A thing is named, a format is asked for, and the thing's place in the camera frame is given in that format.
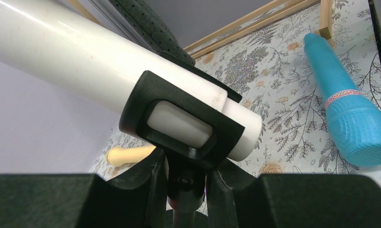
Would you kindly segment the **black mic stand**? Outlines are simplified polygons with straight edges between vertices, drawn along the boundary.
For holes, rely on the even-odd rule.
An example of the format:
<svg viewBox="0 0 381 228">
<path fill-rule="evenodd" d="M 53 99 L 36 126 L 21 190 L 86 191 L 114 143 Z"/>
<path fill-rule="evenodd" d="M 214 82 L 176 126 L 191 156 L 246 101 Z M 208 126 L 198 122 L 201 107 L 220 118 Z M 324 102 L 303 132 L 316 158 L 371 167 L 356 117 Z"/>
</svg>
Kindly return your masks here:
<svg viewBox="0 0 381 228">
<path fill-rule="evenodd" d="M 198 208 L 205 177 L 236 146 L 244 127 L 168 82 L 144 71 L 120 117 L 119 129 L 155 145 L 151 155 L 133 167 L 145 173 L 136 188 L 147 228 L 206 228 Z"/>
</svg>

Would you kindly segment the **white microphone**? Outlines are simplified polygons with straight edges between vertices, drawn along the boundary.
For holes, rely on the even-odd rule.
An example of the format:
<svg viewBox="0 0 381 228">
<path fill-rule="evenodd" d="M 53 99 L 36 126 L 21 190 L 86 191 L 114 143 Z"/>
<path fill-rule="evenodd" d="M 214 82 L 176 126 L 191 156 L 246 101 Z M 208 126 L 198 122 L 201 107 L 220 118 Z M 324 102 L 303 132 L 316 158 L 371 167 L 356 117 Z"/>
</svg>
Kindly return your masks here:
<svg viewBox="0 0 381 228">
<path fill-rule="evenodd" d="M 0 0 L 0 62 L 122 114 L 144 71 L 151 71 L 244 127 L 227 158 L 245 159 L 261 117 L 219 82 L 99 26 L 52 0 Z"/>
</svg>

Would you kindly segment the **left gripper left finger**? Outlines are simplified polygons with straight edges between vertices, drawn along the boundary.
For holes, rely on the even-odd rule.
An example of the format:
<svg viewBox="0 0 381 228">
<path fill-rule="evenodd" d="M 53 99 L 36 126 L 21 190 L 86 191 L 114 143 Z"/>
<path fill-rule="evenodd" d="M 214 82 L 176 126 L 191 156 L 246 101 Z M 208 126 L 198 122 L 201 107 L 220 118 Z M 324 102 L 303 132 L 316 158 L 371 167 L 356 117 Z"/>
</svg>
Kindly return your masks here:
<svg viewBox="0 0 381 228">
<path fill-rule="evenodd" d="M 162 228 L 165 155 L 108 181 L 97 174 L 0 174 L 0 228 Z"/>
</svg>

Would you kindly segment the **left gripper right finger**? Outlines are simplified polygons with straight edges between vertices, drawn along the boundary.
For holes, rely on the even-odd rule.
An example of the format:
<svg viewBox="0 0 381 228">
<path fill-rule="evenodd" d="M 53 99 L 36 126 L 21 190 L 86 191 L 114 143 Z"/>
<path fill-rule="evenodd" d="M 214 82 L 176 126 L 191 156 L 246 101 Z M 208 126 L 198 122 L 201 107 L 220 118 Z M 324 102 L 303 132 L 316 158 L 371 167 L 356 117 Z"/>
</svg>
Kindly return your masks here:
<svg viewBox="0 0 381 228">
<path fill-rule="evenodd" d="M 381 187 L 366 176 L 253 177 L 224 160 L 206 185 L 211 228 L 381 228 Z"/>
</svg>

